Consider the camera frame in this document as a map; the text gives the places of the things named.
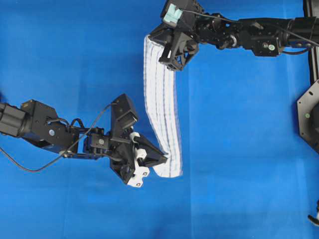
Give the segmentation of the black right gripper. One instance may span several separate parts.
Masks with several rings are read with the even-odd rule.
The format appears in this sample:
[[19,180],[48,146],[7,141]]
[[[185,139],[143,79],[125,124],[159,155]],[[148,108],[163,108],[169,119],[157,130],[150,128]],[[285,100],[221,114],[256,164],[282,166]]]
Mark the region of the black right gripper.
[[204,13],[204,9],[195,0],[168,0],[161,13],[162,23],[149,34],[149,40],[164,46],[159,62],[172,71],[182,71],[199,51],[197,13]]

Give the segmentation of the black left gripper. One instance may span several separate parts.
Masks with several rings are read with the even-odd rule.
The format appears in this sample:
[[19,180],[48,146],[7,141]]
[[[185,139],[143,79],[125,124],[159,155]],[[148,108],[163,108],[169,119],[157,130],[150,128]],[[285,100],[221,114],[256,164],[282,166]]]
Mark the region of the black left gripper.
[[141,187],[150,173],[148,167],[167,162],[164,154],[146,137],[134,131],[138,115],[126,94],[118,96],[111,106],[110,168],[122,182]]

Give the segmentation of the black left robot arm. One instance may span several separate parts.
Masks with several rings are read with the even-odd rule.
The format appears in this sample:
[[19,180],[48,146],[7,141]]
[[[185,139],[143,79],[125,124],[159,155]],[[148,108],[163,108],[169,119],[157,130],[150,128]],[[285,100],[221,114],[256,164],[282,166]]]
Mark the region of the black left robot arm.
[[76,118],[72,122],[58,117],[56,110],[30,100],[20,108],[0,105],[0,132],[22,138],[60,158],[97,160],[107,157],[110,168],[124,184],[141,187],[150,168],[166,163],[167,157],[142,134],[134,131],[138,115],[131,99],[122,94],[113,100],[111,129],[85,127]]

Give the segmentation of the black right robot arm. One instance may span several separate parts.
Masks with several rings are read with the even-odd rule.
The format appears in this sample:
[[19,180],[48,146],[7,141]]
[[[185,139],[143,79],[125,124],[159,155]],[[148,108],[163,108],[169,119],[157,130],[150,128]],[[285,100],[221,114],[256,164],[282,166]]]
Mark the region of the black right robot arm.
[[160,17],[161,24],[149,34],[149,40],[163,47],[159,62],[173,71],[182,71],[200,44],[219,50],[242,47],[260,57],[276,57],[286,47],[298,48],[303,54],[319,44],[315,16],[231,20],[205,12],[195,0],[168,0]]

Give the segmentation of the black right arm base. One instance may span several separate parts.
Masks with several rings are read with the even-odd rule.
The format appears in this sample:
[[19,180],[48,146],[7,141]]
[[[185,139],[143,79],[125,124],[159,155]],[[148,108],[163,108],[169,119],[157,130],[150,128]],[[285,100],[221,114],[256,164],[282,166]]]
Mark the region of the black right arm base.
[[316,80],[297,100],[299,135],[319,152],[319,81]]

